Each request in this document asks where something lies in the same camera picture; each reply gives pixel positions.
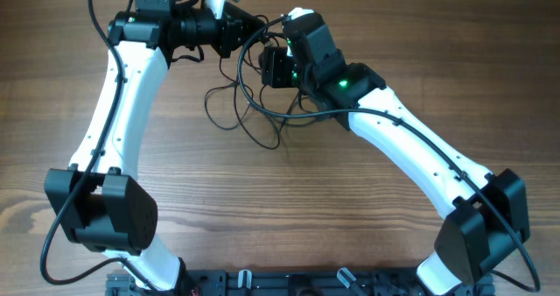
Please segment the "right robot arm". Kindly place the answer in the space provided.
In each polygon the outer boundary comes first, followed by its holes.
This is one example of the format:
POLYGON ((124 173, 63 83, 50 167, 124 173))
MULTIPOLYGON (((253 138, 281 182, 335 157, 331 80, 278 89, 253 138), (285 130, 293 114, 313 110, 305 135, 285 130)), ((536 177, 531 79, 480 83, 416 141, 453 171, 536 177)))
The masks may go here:
POLYGON ((474 285, 529 239, 522 179, 494 174, 465 157, 416 118, 385 80, 346 63, 320 14, 296 8, 282 21, 287 45, 259 59, 263 83, 298 88, 317 106, 383 152, 428 197, 444 223, 433 253, 416 269, 433 295, 474 285))

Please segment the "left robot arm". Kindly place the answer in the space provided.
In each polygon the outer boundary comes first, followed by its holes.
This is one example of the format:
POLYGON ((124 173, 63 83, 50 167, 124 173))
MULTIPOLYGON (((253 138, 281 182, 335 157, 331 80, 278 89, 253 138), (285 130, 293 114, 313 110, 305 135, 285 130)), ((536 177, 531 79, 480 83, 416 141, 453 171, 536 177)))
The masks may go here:
POLYGON ((87 133, 45 193, 72 243, 117 262, 143 295, 198 295, 183 260, 156 233, 158 207, 139 186, 137 166, 151 106, 179 47, 200 62, 203 46, 228 57, 263 22, 240 0, 129 0, 100 35, 108 67, 87 133))

